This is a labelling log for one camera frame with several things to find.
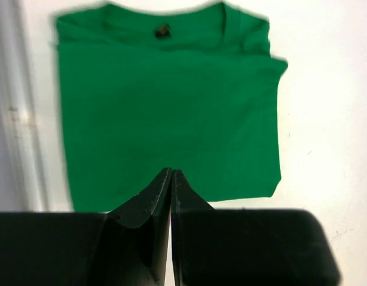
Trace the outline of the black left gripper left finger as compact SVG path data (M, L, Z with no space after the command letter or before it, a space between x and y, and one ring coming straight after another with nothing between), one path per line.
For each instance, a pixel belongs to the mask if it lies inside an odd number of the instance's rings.
M163 285L171 178L108 213L0 212L0 285Z

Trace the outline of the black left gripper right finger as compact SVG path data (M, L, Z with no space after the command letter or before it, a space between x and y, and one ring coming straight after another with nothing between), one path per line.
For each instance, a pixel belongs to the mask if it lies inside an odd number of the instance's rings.
M174 170L172 261L176 285L338 285L319 221L305 210L214 209Z

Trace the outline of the green t shirt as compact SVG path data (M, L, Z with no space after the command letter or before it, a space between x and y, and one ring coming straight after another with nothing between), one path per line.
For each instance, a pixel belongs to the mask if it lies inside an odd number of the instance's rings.
M115 209L161 169L207 201L270 197L287 62L269 22L222 2L175 15L114 4L55 19L73 208Z

